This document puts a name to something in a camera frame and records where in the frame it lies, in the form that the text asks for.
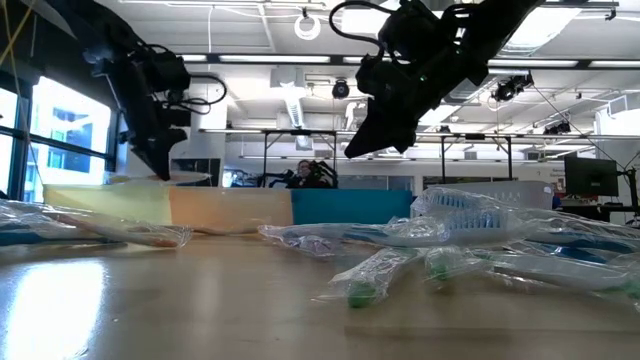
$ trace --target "table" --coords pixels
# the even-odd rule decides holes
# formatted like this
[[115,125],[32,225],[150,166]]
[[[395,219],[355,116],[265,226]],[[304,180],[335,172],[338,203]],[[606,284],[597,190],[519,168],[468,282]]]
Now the table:
[[412,272],[367,309],[313,300],[349,264],[251,237],[0,256],[4,359],[636,359],[640,314]]

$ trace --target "person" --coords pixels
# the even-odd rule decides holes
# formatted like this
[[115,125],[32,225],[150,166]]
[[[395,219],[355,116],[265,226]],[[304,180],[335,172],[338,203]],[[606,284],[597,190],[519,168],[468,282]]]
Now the person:
[[314,164],[309,160],[298,163],[296,176],[287,183],[287,189],[322,189],[330,188],[331,184],[324,178],[321,172],[314,171]]

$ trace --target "monitor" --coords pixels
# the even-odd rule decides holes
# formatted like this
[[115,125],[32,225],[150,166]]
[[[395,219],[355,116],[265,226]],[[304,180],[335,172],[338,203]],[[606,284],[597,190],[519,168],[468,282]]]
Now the monitor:
[[618,196],[618,171],[613,160],[564,158],[569,195]]

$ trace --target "security camera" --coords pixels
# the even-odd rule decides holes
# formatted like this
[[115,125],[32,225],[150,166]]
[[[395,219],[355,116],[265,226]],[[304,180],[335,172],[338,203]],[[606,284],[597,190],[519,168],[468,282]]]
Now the security camera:
[[336,80],[336,84],[333,85],[333,91],[331,92],[334,99],[342,100],[349,96],[349,85],[347,85],[347,80],[338,79]]

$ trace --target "wooden table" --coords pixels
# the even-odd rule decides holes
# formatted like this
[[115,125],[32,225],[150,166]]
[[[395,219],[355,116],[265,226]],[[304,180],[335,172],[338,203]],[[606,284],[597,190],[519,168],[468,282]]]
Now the wooden table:
[[415,273],[384,303],[314,301],[348,264],[256,238],[0,257],[4,359],[637,359],[640,314]]

